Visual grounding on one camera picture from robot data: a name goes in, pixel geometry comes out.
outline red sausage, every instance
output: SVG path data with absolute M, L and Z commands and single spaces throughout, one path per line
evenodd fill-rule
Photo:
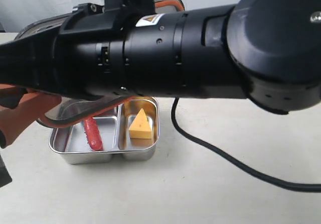
M 88 144 L 90 148 L 93 151 L 101 151 L 102 148 L 102 140 L 99 133 L 99 129 L 96 123 L 96 120 L 94 120 L 92 117 L 87 118 L 84 120 L 84 128 L 85 128 L 85 134 L 87 137 Z

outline white tabletop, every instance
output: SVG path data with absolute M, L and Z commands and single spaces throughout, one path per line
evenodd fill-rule
M 50 130 L 32 124 L 1 151 L 14 181 L 0 189 L 0 223 L 320 222 L 320 194 L 248 176 L 177 133 L 173 100 L 158 100 L 160 139 L 146 162 L 69 165 L 50 150 Z M 320 115 L 321 104 L 284 117 L 247 100 L 183 99 L 178 108 L 185 130 L 246 164 L 289 181 L 319 183 Z

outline black cable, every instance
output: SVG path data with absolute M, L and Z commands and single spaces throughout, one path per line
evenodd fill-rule
M 173 103 L 173 107 L 172 107 L 172 122 L 173 125 L 175 127 L 175 129 L 181 134 L 183 135 L 185 138 L 215 152 L 216 154 L 218 154 L 219 156 L 223 157 L 224 159 L 226 159 L 227 161 L 231 162 L 233 165 L 235 165 L 236 167 L 238 167 L 239 169 L 243 170 L 245 173 L 258 178 L 259 180 L 262 180 L 264 182 L 267 182 L 269 184 L 281 187 L 283 189 L 286 190 L 291 190 L 291 191 L 296 191 L 296 192 L 321 192 L 321 184 L 301 184 L 301 183 L 293 183 L 293 182 L 288 182 L 288 181 L 284 181 L 269 175 L 266 175 L 262 172 L 259 172 L 249 166 L 247 166 L 246 164 L 242 163 L 241 161 L 235 159 L 233 156 L 229 155 L 228 153 L 224 152 L 223 150 L 217 148 L 214 145 L 209 144 L 208 142 L 198 139 L 190 134 L 188 134 L 187 132 L 185 132 L 177 123 L 176 120 L 176 108 L 177 108 L 177 104 L 179 102 L 179 98 L 175 98 L 175 101 Z

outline yellow warning sticker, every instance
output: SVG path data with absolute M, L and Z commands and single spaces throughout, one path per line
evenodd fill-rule
M 165 14 L 157 14 L 151 16 L 142 17 L 137 23 L 136 27 L 148 27 L 148 26 L 155 26 L 158 24 L 159 20 Z

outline cheese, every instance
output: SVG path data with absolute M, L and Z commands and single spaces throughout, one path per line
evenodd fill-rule
M 147 116 L 145 111 L 141 109 L 129 127 L 129 136 L 131 139 L 151 139 L 151 135 Z

